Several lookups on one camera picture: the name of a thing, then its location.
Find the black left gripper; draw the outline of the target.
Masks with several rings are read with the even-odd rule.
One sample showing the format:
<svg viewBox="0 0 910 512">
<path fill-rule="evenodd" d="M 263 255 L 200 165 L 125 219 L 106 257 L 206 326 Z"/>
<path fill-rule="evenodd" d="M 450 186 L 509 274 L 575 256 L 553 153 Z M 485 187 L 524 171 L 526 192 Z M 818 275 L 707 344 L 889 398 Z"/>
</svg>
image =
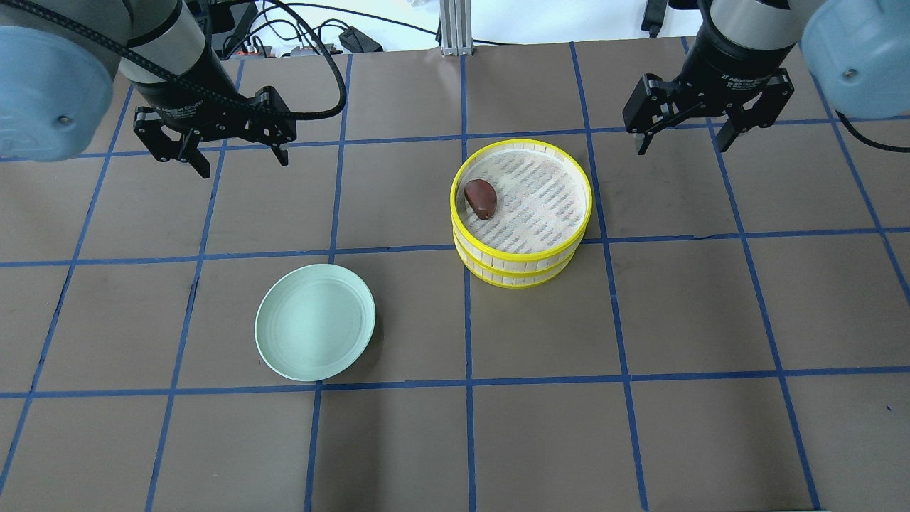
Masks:
<svg viewBox="0 0 910 512">
<path fill-rule="evenodd" d="M 238 93 L 233 79 L 213 50 L 204 50 L 182 77 L 248 106 L 287 111 L 283 98 L 270 85 L 251 98 Z M 298 137 L 294 121 L 251 119 L 248 113 L 207 100 L 173 83 L 134 83 L 134 87 L 145 100 L 145 105 L 136 112 L 157 116 L 150 121 L 134 117 L 134 133 L 155 159 L 179 160 L 191 165 L 201 178 L 209 179 L 210 163 L 198 144 L 240 137 L 247 142 L 270 146 L 277 162 L 282 166 L 289 165 L 287 145 Z M 188 139 L 194 137 L 194 131 L 198 131 L 198 135 Z"/>
</svg>

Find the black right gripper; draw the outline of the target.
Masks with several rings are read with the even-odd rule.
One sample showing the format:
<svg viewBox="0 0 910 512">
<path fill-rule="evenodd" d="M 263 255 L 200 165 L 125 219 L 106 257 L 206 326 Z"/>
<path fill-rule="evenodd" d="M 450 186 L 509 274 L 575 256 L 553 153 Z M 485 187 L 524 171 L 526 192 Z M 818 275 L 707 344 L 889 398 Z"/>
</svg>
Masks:
<svg viewBox="0 0 910 512">
<path fill-rule="evenodd" d="M 646 155 L 655 134 L 693 117 L 726 116 L 716 134 L 719 152 L 754 127 L 776 123 L 794 93 L 783 68 L 793 46 L 745 48 L 715 28 L 697 33 L 678 75 L 643 74 L 623 108 L 636 153 Z"/>
</svg>

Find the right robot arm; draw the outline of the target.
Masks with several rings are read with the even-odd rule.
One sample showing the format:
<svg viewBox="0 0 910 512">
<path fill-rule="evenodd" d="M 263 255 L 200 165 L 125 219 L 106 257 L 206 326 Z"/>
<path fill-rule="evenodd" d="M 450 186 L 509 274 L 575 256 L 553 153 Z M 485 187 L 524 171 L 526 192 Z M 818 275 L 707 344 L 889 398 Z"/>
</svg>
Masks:
<svg viewBox="0 0 910 512">
<path fill-rule="evenodd" d="M 693 117 L 726 117 L 717 136 L 721 151 L 751 129 L 773 126 L 794 94 L 783 67 L 794 48 L 855 139 L 908 152 L 852 125 L 908 111 L 906 1 L 649 1 L 643 30 L 657 36 L 668 9 L 696 10 L 702 23 L 679 75 L 646 73 L 623 108 L 638 154 L 657 133 Z"/>
</svg>

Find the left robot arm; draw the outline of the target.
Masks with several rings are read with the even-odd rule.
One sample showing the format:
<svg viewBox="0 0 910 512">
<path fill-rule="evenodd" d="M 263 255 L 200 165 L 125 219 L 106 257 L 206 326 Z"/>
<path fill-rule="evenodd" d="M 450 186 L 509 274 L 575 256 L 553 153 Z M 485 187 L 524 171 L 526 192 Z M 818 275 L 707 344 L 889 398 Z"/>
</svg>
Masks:
<svg viewBox="0 0 910 512">
<path fill-rule="evenodd" d="M 2 156 L 60 161 L 81 155 L 112 103 L 123 75 L 145 104 L 134 111 L 133 131 L 156 160 L 191 165 L 210 175 L 202 142 L 239 137 L 269 146 L 289 163 L 287 143 L 296 124 L 256 119 L 198 92 L 160 78 L 82 36 L 87 27 L 159 65 L 176 77 L 251 107 L 286 112 L 275 88 L 253 97 L 238 93 L 210 38 L 185 1 L 39 1 L 60 23 L 27 12 L 26 1 L 2 4 Z"/>
</svg>

